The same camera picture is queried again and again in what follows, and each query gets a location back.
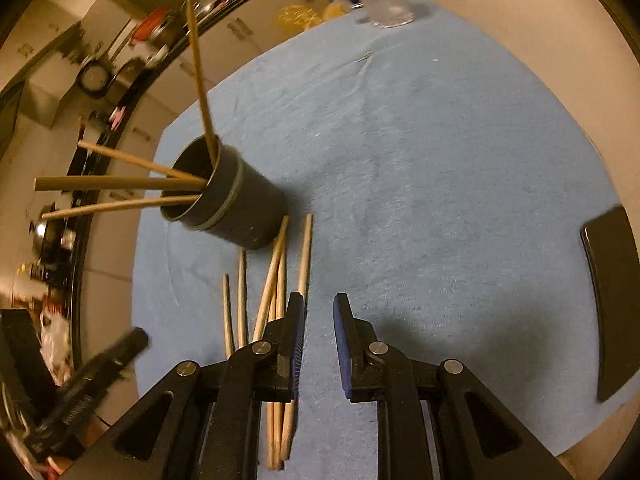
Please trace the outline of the steel pot with lid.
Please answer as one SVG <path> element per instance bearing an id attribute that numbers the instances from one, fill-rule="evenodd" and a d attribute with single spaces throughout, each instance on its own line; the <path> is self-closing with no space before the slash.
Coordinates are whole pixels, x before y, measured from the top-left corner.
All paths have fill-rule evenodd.
<path id="1" fill-rule="evenodd" d="M 44 220 L 43 215 L 56 211 L 55 203 L 40 210 L 37 220 L 30 220 L 28 232 L 32 236 L 32 252 L 45 266 L 64 266 L 72 258 L 76 229 L 75 222 L 66 218 Z"/>

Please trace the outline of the yellow plastic bag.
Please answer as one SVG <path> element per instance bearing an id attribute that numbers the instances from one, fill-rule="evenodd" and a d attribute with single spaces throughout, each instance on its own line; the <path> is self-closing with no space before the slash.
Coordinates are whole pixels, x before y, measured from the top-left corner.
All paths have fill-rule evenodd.
<path id="1" fill-rule="evenodd" d="M 335 2 L 329 3 L 321 12 L 303 4 L 290 4 L 278 11 L 277 23 L 288 36 L 295 36 L 345 14 L 345 10 Z"/>

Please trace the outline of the black utensil cup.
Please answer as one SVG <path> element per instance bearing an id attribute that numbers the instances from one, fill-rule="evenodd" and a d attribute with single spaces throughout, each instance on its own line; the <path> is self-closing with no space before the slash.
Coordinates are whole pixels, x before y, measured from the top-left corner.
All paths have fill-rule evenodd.
<path id="1" fill-rule="evenodd" d="M 233 146 L 221 145 L 218 160 L 211 162 L 205 138 L 199 136 L 181 152 L 174 168 L 205 179 L 206 187 L 190 204 L 160 208 L 165 220 L 251 250 L 267 246 L 278 235 L 288 213 L 283 192 Z"/>

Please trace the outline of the wooden chopstick four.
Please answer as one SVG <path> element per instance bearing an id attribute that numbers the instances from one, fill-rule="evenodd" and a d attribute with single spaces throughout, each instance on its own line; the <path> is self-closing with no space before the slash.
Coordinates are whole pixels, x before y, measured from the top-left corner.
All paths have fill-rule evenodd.
<path id="1" fill-rule="evenodd" d="M 235 352 L 230 300 L 229 275 L 224 274 L 221 280 L 222 329 L 224 330 L 224 355 L 227 359 Z"/>

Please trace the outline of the wooden chopstick three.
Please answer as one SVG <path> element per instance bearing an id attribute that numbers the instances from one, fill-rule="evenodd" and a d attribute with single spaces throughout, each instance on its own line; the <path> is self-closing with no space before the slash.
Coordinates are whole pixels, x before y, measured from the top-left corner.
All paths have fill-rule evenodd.
<path id="1" fill-rule="evenodd" d="M 191 205 L 198 199 L 198 195 L 181 195 L 157 198 L 140 198 L 140 200 L 120 200 L 113 203 L 99 203 L 76 208 L 63 209 L 46 212 L 41 215 L 43 221 L 58 220 L 63 218 L 74 218 L 85 216 L 86 214 L 102 214 L 102 212 L 112 212 L 130 209 L 143 209 L 163 206 Z"/>

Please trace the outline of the blue table cloth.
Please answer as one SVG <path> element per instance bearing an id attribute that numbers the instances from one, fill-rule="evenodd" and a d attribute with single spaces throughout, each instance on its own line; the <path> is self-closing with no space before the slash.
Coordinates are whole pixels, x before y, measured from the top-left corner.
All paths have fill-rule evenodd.
<path id="1" fill-rule="evenodd" d="M 410 358 L 464 363 L 552 453 L 639 391 L 599 401 L 580 229 L 618 203 L 570 113 L 517 58 L 428 0 L 408 25 L 362 11 L 285 41 L 209 91 L 224 142 L 288 200 L 288 278 L 314 218 L 287 479 L 373 479 L 376 407 L 352 404 L 342 292 Z"/>

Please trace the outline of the rice cooker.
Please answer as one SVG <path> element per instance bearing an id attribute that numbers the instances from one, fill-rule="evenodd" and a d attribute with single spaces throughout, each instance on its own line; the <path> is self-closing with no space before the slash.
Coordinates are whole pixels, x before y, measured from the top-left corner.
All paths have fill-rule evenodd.
<path id="1" fill-rule="evenodd" d="M 76 84 L 87 96 L 118 105 L 145 70 L 142 58 L 130 58 L 114 72 L 102 61 L 92 58 L 76 77 Z"/>

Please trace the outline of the wooden chopstick eight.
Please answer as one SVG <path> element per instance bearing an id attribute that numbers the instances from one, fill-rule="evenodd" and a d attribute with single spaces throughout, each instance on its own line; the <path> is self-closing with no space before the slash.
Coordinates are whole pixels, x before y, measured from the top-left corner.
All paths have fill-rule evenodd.
<path id="1" fill-rule="evenodd" d="M 238 347 L 247 345 L 246 251 L 241 249 L 238 262 L 238 296 L 236 297 L 236 338 Z"/>

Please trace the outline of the wooden chopstick six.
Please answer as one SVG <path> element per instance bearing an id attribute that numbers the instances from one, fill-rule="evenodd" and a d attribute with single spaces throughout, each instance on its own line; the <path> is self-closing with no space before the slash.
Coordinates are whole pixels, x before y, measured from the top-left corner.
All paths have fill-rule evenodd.
<path id="1" fill-rule="evenodd" d="M 307 299 L 308 295 L 313 227 L 314 216 L 312 214 L 306 214 L 297 281 L 297 291 L 303 296 L 304 299 Z M 288 460 L 291 455 L 296 408 L 297 400 L 293 400 L 291 403 L 286 404 L 284 407 L 280 449 L 280 460 L 282 460 L 282 462 Z"/>

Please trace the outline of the wooden chopstick one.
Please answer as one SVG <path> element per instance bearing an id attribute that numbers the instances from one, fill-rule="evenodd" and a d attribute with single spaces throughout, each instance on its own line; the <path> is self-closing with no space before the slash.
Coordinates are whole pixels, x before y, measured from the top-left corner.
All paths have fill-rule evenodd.
<path id="1" fill-rule="evenodd" d="M 107 148 L 104 145 L 92 144 L 84 140 L 77 142 L 78 148 L 85 148 L 98 155 L 106 156 L 111 159 L 121 160 L 127 164 L 141 167 L 150 171 L 154 171 L 157 174 L 162 174 L 165 177 L 177 178 L 177 179 L 189 179 L 198 183 L 204 184 L 205 180 L 201 177 L 194 176 L 194 174 L 188 174 L 187 172 L 168 168 L 150 160 L 143 159 L 123 151 L 114 150 L 114 148 Z"/>

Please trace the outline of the black phone on table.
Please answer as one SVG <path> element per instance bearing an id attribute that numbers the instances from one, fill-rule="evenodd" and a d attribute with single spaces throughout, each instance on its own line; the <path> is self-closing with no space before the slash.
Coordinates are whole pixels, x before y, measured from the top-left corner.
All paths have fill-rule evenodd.
<path id="1" fill-rule="evenodd" d="M 580 230 L 599 331 L 598 400 L 620 391 L 639 370 L 639 256 L 623 206 Z"/>

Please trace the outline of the wooden chopstick seven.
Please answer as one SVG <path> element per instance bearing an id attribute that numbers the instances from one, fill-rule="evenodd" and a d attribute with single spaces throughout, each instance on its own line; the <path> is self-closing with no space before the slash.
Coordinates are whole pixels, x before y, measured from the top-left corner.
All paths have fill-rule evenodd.
<path id="1" fill-rule="evenodd" d="M 198 92 L 198 106 L 201 111 L 202 125 L 212 167 L 216 168 L 218 160 L 218 136 L 216 135 L 212 115 L 209 110 L 209 102 L 206 94 L 206 85 L 202 70 L 201 49 L 198 42 L 198 21 L 196 20 L 194 5 L 192 0 L 186 0 L 186 24 L 189 29 L 189 42 L 193 56 L 194 78 L 196 92 Z"/>

